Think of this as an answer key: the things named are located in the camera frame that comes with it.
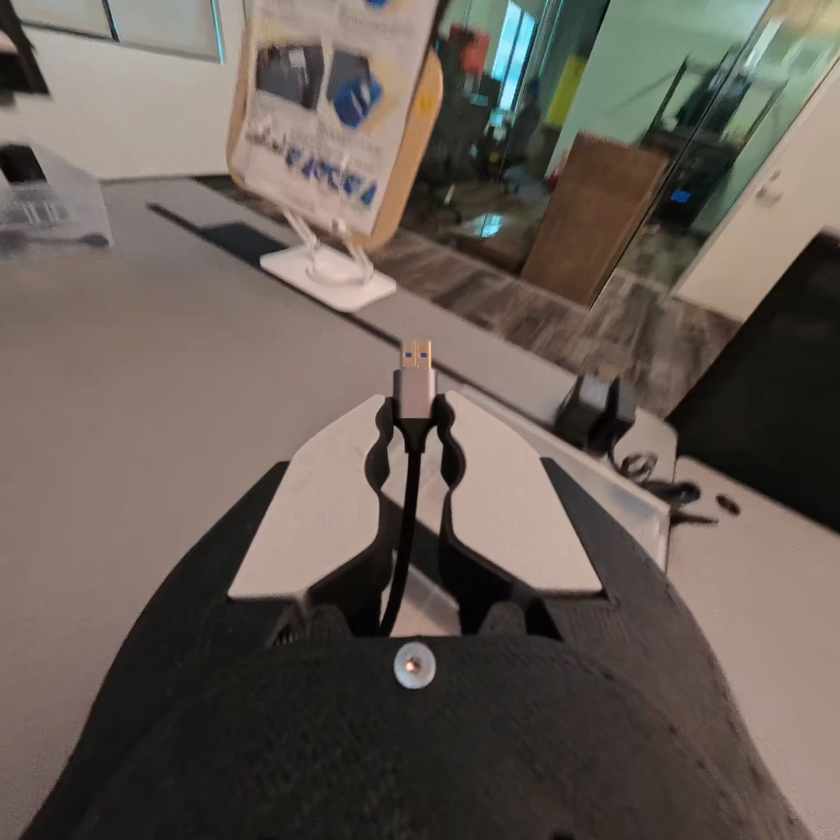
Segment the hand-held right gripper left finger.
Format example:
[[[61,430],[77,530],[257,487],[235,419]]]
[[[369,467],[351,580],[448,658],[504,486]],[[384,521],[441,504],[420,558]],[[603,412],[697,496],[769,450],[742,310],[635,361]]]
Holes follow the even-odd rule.
[[[377,635],[392,577],[388,448],[394,400],[371,398],[301,446],[288,463],[227,590],[234,602],[334,606],[358,636]]]

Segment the wooden instruction board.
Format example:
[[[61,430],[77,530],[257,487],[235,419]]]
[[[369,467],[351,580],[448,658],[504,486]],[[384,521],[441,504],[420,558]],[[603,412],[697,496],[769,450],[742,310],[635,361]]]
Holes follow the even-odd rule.
[[[382,247],[442,106],[446,6],[253,2],[226,147],[237,186],[347,245]]]

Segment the black slanted panel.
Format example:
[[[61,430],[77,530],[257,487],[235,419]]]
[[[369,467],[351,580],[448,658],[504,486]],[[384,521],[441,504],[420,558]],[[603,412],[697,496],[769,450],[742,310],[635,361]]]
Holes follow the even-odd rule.
[[[668,416],[678,453],[749,483],[838,475],[838,235],[817,234]]]

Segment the brown cardboard box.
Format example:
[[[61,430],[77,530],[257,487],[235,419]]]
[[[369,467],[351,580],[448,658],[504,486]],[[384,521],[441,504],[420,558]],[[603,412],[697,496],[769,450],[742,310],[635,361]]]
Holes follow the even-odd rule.
[[[643,222],[668,163],[659,150],[578,133],[520,277],[590,308]]]

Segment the white board stand base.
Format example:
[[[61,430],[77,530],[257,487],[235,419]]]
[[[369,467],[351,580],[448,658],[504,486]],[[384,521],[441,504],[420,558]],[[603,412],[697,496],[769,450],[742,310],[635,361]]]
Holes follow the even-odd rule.
[[[298,214],[284,211],[301,243],[263,255],[259,266],[269,275],[341,313],[352,314],[396,293],[393,278],[381,273],[366,252],[344,243],[326,245]]]

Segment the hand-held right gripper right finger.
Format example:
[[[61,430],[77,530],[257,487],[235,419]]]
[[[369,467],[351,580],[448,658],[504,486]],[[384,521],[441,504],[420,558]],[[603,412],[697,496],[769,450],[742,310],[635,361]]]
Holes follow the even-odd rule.
[[[458,392],[437,397],[436,422],[446,486],[438,573],[461,632],[477,634],[509,602],[527,626],[556,635],[548,604],[598,602],[604,587],[552,483],[554,462]]]

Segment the clear plastic bin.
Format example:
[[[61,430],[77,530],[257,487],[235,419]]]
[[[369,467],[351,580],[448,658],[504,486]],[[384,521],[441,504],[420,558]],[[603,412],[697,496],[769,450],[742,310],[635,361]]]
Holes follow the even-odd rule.
[[[4,259],[31,247],[111,245],[102,183],[96,176],[38,146],[2,141]]]

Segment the frosted glass window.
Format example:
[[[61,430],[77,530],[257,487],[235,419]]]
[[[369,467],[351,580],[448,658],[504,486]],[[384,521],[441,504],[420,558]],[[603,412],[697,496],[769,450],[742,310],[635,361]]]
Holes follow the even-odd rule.
[[[31,28],[224,62],[217,1],[13,1],[12,6]]]

